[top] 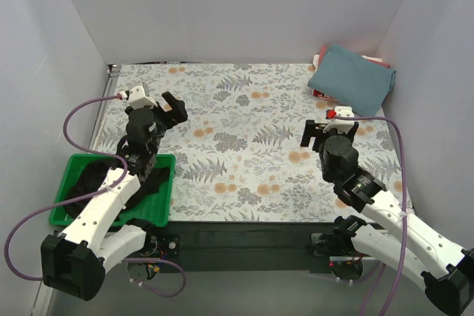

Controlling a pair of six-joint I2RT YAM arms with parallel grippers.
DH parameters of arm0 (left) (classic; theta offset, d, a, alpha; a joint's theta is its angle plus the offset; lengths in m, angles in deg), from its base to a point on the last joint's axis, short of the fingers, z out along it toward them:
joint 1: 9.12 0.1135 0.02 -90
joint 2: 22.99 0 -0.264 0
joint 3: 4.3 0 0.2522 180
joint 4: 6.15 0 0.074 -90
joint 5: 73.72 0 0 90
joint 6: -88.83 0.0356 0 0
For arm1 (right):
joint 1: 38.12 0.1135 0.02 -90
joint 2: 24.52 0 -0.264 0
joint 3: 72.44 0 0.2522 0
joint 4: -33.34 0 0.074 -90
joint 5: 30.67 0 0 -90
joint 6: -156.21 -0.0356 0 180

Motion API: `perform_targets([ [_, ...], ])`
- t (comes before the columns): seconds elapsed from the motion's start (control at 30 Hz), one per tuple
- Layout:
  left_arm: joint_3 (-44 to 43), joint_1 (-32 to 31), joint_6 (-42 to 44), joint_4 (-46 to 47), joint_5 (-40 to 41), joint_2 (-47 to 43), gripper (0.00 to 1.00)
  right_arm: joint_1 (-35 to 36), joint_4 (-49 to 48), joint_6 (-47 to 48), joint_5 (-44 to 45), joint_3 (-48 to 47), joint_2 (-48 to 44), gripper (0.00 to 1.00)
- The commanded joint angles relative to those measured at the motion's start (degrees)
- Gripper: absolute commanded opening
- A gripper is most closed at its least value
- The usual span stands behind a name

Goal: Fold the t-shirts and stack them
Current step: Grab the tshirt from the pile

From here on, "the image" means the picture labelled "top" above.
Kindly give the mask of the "black t shirt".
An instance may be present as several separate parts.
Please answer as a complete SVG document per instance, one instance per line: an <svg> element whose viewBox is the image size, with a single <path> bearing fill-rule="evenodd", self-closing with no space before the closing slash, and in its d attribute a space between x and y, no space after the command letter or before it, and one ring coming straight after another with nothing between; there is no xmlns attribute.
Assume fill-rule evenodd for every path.
<svg viewBox="0 0 474 316"><path fill-rule="evenodd" d="M105 176L114 165L111 158L103 158L88 163L83 169L77 182L69 189L64 198L66 201L86 195L99 189ZM159 193L160 186L170 177L169 167L154 168L148 179L141 185L140 189L126 203L126 211L135 208L148 195ZM90 199L65 205L65 211L71 218L77 218L79 213L86 207Z"/></svg>

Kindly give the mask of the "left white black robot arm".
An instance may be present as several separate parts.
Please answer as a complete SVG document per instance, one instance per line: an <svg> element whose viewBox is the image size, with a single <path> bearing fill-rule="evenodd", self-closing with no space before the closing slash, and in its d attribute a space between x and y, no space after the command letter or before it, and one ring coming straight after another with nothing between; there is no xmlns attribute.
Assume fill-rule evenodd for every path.
<svg viewBox="0 0 474 316"><path fill-rule="evenodd" d="M106 274L137 252L151 256L157 238L143 220L131 220L112 235L107 232L120 211L145 183L156 175L156 153L167 130L187 120L185 104L171 93L163 99L165 111L142 86L118 94L127 101L126 134L118 144L114 162L90 201L59 235L41 244L42 281L46 286L91 300Z"/></svg>

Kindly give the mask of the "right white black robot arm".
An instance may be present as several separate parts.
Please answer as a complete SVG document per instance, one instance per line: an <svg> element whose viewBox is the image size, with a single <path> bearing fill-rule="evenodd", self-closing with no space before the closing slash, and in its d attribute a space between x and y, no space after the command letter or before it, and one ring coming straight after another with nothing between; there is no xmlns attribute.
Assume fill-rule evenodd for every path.
<svg viewBox="0 0 474 316"><path fill-rule="evenodd" d="M446 239L358 163L356 122L306 121L301 145L317 152L324 181L358 212L335 219L334 230L309 246L320 255L358 252L375 258L424 290L446 315L462 315L473 301L473 250Z"/></svg>

